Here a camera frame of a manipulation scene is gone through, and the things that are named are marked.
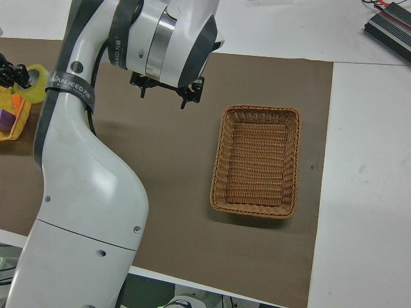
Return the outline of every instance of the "white robotic arm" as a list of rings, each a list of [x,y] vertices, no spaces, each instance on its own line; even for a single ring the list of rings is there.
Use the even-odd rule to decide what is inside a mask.
[[[223,42],[217,6],[218,0],[73,0],[36,132],[44,198],[6,308],[119,305],[148,200],[135,173],[84,121],[85,108],[94,106],[98,64],[108,46],[110,61],[134,71],[142,90],[161,85],[190,100],[190,85]]]

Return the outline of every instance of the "velcro strap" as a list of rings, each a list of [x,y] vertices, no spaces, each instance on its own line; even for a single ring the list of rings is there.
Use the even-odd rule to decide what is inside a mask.
[[[64,90],[71,93],[84,101],[92,112],[94,111],[96,99],[94,89],[81,77],[63,71],[50,72],[46,82],[46,90],[48,89]]]
[[[109,59],[112,65],[126,68],[128,32],[133,14],[141,0],[119,0],[111,23],[108,46]]]

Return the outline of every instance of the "empty basket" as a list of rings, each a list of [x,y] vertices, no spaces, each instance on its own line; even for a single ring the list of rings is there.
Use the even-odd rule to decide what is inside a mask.
[[[292,108],[228,107],[211,186],[216,210],[267,218],[293,215],[300,115]]]

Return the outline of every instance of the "purple block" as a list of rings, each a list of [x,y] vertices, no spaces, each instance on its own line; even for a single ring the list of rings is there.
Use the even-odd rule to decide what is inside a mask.
[[[0,109],[0,132],[9,132],[15,122],[15,115]]]

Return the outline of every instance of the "cardboard surface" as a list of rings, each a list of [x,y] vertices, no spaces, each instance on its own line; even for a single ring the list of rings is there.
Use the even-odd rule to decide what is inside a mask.
[[[0,40],[0,51],[11,62],[38,62],[48,69],[59,46]],[[136,172],[150,202],[134,264],[273,304],[306,307],[332,64],[213,54],[204,76],[200,104],[180,110],[175,93],[148,89],[140,99],[139,90],[128,84],[130,72],[108,64],[100,69],[98,137]],[[301,113],[297,210],[288,221],[226,214],[210,206],[221,116],[234,104],[294,107]],[[0,153],[0,228],[27,235],[41,201],[41,173],[31,156],[16,156],[17,148]]]

